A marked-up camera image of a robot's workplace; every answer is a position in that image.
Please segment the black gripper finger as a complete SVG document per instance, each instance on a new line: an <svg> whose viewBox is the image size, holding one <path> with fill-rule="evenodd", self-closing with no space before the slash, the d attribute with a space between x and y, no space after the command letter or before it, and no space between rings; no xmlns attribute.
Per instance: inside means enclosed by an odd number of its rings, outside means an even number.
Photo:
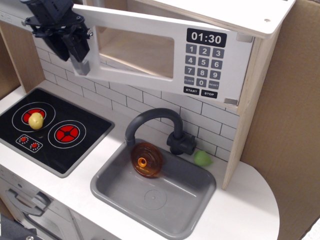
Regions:
<svg viewBox="0 0 320 240"><path fill-rule="evenodd" d="M43 38L47 46L63 61L70 58L69 50L63 40L58 35L49 35Z"/></svg>
<svg viewBox="0 0 320 240"><path fill-rule="evenodd" d="M70 33L64 35L62 40L75 60L79 63L82 62L90 50L87 39L81 35Z"/></svg>

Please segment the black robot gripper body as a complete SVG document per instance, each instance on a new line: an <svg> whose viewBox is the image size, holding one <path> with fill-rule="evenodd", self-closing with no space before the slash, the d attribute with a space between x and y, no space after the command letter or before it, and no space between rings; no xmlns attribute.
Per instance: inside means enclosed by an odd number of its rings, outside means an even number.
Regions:
<svg viewBox="0 0 320 240"><path fill-rule="evenodd" d="M22 0L21 3L33 14L24 23L31 27L32 33L38 38L54 34L76 35L84 39L91 37L85 18L73 11L74 3L71 0Z"/></svg>

